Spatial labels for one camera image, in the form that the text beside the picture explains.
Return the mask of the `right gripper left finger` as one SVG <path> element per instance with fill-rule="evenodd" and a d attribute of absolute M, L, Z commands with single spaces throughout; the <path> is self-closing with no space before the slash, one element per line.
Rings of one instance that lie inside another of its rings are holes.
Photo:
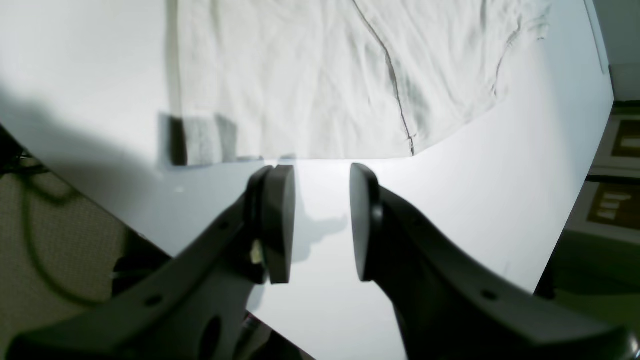
<path fill-rule="evenodd" d="M 254 286 L 290 281 L 295 169 L 266 166 L 178 256 L 80 316 L 19 334 L 8 360 L 231 360 Z"/>

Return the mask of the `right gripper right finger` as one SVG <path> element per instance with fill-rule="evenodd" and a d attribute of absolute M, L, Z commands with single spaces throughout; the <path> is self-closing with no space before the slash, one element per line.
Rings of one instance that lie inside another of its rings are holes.
<path fill-rule="evenodd" d="M 633 332 L 528 294 L 457 247 L 367 166 L 350 166 L 359 280 L 393 306 L 409 360 L 637 360 Z"/>

